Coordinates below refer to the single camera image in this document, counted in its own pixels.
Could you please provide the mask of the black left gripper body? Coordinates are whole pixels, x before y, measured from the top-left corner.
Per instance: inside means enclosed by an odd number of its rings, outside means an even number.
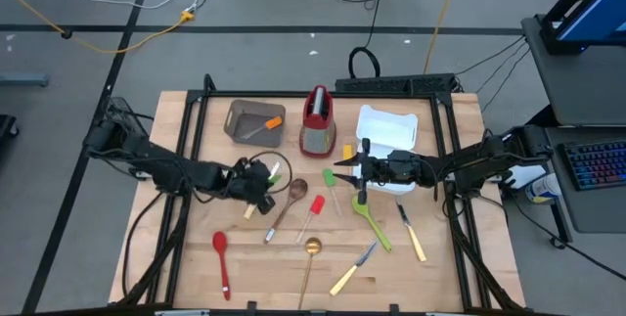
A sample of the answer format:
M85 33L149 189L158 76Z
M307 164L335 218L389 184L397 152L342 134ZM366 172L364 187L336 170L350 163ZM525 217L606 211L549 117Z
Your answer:
M255 205L261 214L267 214L275 206L268 193L271 177L271 171L260 160L240 158L231 170L226 197Z

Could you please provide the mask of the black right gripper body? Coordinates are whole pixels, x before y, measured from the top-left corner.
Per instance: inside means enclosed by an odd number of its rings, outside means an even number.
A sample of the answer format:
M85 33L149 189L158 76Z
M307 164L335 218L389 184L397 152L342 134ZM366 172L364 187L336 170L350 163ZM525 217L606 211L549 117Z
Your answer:
M376 158L370 155L371 141L362 140L362 153L359 153L361 178L358 188L358 203L367 202L367 184L410 184L420 182L423 158L411 152L394 150L387 158Z

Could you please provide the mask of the white plastic bin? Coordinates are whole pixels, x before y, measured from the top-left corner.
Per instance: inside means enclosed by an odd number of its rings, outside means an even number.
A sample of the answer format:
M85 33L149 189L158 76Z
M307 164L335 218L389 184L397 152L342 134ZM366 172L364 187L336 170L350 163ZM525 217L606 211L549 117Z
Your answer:
M403 150L403 151L412 152L411 148L387 146L384 144L371 142L369 155L375 158L387 159L387 156L394 150ZM387 193L393 196L403 196L407 193L412 192L415 189L415 187L416 187L415 183L411 183L411 184L385 183L383 185L379 185L376 182L367 183L368 190L372 189L372 190Z
M417 143L418 127L419 119L413 113L387 113L364 105L359 112L356 137L368 138L372 145L409 151Z

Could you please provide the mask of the cream-handled table knife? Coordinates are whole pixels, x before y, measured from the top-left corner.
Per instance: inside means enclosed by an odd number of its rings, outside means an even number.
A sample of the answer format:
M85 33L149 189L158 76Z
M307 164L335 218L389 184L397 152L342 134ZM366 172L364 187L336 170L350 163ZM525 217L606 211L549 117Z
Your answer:
M276 173L278 172L278 170L280 169L281 164L277 161L275 163L275 165L272 167L271 171L270 171L270 178L274 178ZM249 204L246 208L246 212L244 214L244 219L246 220L250 220L250 218L252 217L252 215L254 214L254 212L256 211L256 205L255 204Z
M341 292L347 282L350 280L354 272L362 266L369 258L373 250L378 245L379 240L374 240L368 248L359 256L354 264L337 280L337 282L330 289L329 294L335 296Z
M410 236L410 239L411 239L411 242L412 242L412 245L414 247L414 250L415 250L415 253L417 255L418 260L420 262L426 262L427 258L425 256L425 252L424 252L424 250L423 250L423 248L422 248L422 246L421 246L421 244L419 242L419 239L418 239L418 237L416 235L416 232L414 231L414 229L413 229L413 227L412 227L412 225L410 223L410 220L409 220L409 218L408 218L408 216L407 216L407 214L405 212L405 209L404 209L403 205L401 203L397 203L396 205L397 205L398 210L400 212L401 219L402 219L405 227L407 228L407 231L409 233L409 236Z

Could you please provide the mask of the lime green silicone spoon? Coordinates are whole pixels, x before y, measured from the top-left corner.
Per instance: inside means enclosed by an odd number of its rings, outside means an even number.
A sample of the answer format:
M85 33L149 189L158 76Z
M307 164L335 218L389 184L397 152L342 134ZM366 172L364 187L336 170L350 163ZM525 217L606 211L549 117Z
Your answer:
M371 228L373 229L375 235L379 239L383 248L387 252L392 252L392 244L390 243L390 241L388 240L388 238L386 237L382 229L379 227L376 220L372 217L370 210L369 210L369 206L366 203L359 203L358 197L354 196L352 199L352 207L357 214L363 216L366 219L366 221L370 224Z

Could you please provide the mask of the red-topped steel box grater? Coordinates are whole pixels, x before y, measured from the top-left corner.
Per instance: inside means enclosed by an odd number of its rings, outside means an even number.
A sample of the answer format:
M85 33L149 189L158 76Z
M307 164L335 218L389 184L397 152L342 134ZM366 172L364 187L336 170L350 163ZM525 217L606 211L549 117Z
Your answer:
M307 157L327 158L335 147L334 101L323 85L307 96L299 133L300 151Z

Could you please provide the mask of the red silicone spatula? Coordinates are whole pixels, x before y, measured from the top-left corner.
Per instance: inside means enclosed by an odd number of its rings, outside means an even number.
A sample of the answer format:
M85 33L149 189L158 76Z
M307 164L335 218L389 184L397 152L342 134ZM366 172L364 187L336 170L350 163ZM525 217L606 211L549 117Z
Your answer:
M304 233L306 232L306 230L307 230L311 220L313 219L313 217L316 216L316 215L319 215L321 213L321 211L323 209L323 206L325 204L325 201L326 201L326 199L323 196L321 196L321 195L318 195L314 199L313 203L309 207L309 211L307 213L307 217L305 219L305 222L304 222L300 232L298 233L298 235L296 237L295 242L297 244L299 244L301 242L302 237L303 237Z

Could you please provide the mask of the dark wooden spoon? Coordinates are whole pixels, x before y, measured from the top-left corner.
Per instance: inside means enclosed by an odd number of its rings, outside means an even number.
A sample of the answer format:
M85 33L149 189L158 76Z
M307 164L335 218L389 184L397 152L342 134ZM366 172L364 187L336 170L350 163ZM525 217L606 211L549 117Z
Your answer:
M285 206L282 208L278 217L275 219L274 223L268 229L266 236L263 240L264 244L268 244L272 240L273 236L275 235L276 231L278 230L280 224L282 223L283 219L287 215L287 212L289 211L291 206L294 203L298 202L299 200L303 199L305 195L307 194L307 192L308 192L308 184L304 179L296 178L291 181L291 184L289 186L287 202Z

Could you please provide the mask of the red silicone spoon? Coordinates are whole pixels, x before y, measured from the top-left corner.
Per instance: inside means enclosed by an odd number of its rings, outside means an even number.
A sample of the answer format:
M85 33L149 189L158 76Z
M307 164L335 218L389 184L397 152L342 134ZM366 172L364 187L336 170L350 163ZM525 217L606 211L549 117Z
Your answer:
M226 235L218 231L212 237L212 245L219 256L221 269L222 292L226 300L231 299L231 289L229 283L228 270L226 265L226 249L228 246Z

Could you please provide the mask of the gray plastic bin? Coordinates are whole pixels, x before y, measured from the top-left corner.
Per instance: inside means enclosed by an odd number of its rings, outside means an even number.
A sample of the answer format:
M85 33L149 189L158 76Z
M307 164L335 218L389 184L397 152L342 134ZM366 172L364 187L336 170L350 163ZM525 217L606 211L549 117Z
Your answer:
M276 129L274 134L263 136L261 134L247 140L239 139L238 136L251 130L255 125L274 116L281 116L286 120L286 109L282 105L254 102L236 99L231 103L224 123L224 132L238 144L251 145L264 148L278 148L282 144L283 124Z

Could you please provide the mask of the black power supply box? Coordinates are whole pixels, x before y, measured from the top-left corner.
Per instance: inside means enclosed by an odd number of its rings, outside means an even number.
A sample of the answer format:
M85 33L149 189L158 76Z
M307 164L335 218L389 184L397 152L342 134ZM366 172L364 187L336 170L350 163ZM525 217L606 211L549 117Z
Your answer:
M122 97L109 97L105 104L105 117L124 122L151 119L150 116L134 112Z

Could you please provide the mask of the computer cart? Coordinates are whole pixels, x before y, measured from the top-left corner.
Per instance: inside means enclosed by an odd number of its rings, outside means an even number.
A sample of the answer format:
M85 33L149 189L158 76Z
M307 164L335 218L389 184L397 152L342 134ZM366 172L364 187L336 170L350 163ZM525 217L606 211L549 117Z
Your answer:
M555 56L540 36L537 18L520 22L556 123L547 127L556 148L552 165L572 227L586 234L626 234L626 185L578 191L564 145L626 145L626 47L592 46Z

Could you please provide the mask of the backlit black keyboard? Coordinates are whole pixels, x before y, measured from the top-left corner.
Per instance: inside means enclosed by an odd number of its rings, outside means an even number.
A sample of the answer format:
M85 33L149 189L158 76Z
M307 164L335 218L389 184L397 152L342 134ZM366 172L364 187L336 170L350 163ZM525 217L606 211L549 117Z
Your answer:
M576 191L626 186L626 141L559 145Z

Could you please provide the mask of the gray metal foot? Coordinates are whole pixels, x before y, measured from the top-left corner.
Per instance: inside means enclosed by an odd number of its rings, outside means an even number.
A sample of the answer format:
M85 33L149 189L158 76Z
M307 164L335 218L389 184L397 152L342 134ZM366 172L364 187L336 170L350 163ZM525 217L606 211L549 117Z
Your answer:
M47 87L48 76L45 73L0 73L0 86L41 86Z

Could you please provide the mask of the black aluminium frame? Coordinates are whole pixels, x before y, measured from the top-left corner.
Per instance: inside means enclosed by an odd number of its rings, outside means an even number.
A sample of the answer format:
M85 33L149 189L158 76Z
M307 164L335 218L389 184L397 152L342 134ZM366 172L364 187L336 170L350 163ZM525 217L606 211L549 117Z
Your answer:
M450 225L463 310L478 315L527 313L527 308L507 294L484 264L477 237L470 200L479 192L484 180L479 178L476 183L471 184L469 178L482 164L493 161L485 154L492 145L492 140L482 137L469 148L461 146L453 97L449 91L410 90L406 94L395 94L360 88L355 93L332 93L326 87L318 85L305 97L298 142L305 143L307 131L327 130L332 132L326 140L333 148L338 132L335 124L335 100L348 98L429 101L439 155L427 167L435 180L433 192L445 195L442 207ZM156 306L161 267L165 262L170 264L170 271L163 303L167 307L174 303L191 200L198 192L185 169L180 171L180 176L180 182L167 187L156 187L157 194L165 199L156 239L156 252L139 281L133 286L121 287L123 296L115 302L117 307Z

